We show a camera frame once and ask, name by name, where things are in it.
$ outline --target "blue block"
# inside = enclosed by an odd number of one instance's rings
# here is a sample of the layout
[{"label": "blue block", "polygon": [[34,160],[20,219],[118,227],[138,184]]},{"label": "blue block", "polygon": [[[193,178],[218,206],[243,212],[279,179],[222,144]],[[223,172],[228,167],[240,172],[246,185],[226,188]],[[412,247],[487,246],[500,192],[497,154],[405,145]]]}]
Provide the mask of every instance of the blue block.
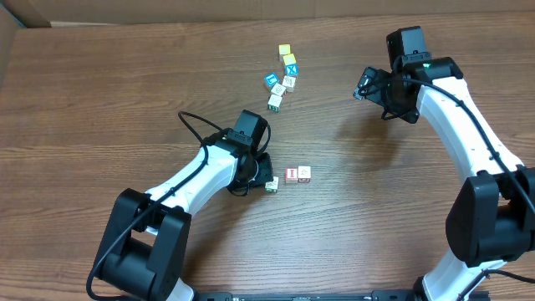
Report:
[{"label": "blue block", "polygon": [[299,68],[297,64],[290,64],[286,66],[286,75],[287,76],[293,76],[298,77],[299,75]]},{"label": "blue block", "polygon": [[278,77],[277,75],[273,72],[271,74],[268,74],[265,78],[264,78],[264,82],[266,84],[266,86],[268,88],[272,88],[275,84],[278,83]]}]

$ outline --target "wooden tabletop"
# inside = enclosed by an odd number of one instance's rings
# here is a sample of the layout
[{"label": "wooden tabletop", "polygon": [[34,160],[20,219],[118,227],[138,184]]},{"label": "wooden tabletop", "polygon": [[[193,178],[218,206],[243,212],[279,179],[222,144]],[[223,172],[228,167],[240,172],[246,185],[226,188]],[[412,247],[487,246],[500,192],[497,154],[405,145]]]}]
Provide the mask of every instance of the wooden tabletop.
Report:
[{"label": "wooden tabletop", "polygon": [[[0,299],[89,299],[115,198],[161,184],[197,153],[179,110],[222,127],[256,112],[273,128],[275,176],[298,165],[313,175],[282,181],[277,194],[219,191],[191,225],[185,282],[232,293],[411,288],[447,248],[461,183],[426,120],[382,121],[352,92],[366,66],[389,68],[386,35],[414,25],[434,57],[459,64],[488,123],[534,166],[535,13],[19,31],[0,97]],[[301,74],[276,114],[262,78],[283,75],[280,43],[292,44]],[[532,254],[505,267],[531,277],[534,268]],[[499,276],[481,289],[535,296]],[[115,292],[100,281],[94,290]]]}]

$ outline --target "wood grain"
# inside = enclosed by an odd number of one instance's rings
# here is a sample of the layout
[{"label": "wood grain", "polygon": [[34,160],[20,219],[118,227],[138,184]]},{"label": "wood grain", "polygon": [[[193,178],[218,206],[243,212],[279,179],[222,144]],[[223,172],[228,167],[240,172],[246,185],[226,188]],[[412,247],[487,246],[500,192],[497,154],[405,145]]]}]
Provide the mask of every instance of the wood grain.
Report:
[{"label": "wood grain", "polygon": [[[160,184],[196,153],[178,110],[221,126],[257,112],[273,128],[276,175],[313,168],[311,183],[277,194],[218,192],[192,223],[187,283],[233,293],[410,288],[447,248],[461,183],[425,120],[383,122],[380,107],[351,94],[364,67],[388,68],[386,34],[416,24],[533,166],[535,13],[19,31],[0,96],[0,299],[88,299],[85,278],[117,195]],[[280,43],[292,44],[301,74],[275,114],[262,77],[282,75]],[[526,254],[506,270],[534,268]],[[481,288],[535,296],[535,286],[499,277]]]}]

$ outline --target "yellow block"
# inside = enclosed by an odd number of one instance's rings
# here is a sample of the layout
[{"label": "yellow block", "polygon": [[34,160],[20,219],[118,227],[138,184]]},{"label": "yellow block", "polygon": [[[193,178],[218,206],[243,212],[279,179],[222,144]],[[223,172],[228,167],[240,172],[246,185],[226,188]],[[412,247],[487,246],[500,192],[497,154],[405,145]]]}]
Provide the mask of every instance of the yellow block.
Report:
[{"label": "yellow block", "polygon": [[292,53],[290,51],[290,44],[278,45],[278,57],[283,60],[283,56]]},{"label": "yellow block", "polygon": [[290,64],[296,64],[297,63],[295,61],[295,55],[293,55],[293,54],[284,55],[283,56],[283,60],[284,60],[284,66],[288,66]]}]

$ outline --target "block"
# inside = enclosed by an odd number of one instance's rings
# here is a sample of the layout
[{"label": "block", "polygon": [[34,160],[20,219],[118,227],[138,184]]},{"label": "block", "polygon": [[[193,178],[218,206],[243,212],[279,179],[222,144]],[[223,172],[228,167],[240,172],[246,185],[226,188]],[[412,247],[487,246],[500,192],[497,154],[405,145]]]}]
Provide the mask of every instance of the block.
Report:
[{"label": "block", "polygon": [[266,87],[268,89],[271,90],[271,88],[273,88],[273,86],[275,84],[278,84],[278,77],[277,75],[273,72],[273,73],[270,73],[268,74],[265,78],[264,78],[264,84],[266,85]]},{"label": "block", "polygon": [[278,176],[273,177],[273,181],[266,183],[267,192],[277,192],[278,189]]},{"label": "block", "polygon": [[284,97],[284,95],[286,94],[286,87],[284,87],[281,84],[275,84],[273,88],[271,89],[271,94]]},{"label": "block", "polygon": [[284,68],[286,75],[297,78],[299,75],[299,68],[297,64],[291,64]]},{"label": "block", "polygon": [[297,168],[287,168],[286,169],[286,182],[287,183],[297,183],[299,182],[298,169]]},{"label": "block", "polygon": [[284,66],[288,66],[290,64],[296,64],[297,61],[295,60],[295,55],[293,54],[286,54],[283,56]]},{"label": "block", "polygon": [[278,60],[283,61],[283,56],[292,53],[290,44],[278,45]]},{"label": "block", "polygon": [[286,88],[287,92],[293,92],[295,90],[296,78],[284,75],[283,86]]},{"label": "block", "polygon": [[267,108],[273,112],[279,112],[281,110],[281,105],[283,104],[283,98],[276,95],[269,96],[269,101],[267,102]]},{"label": "block", "polygon": [[299,182],[310,182],[310,166],[298,166]]}]

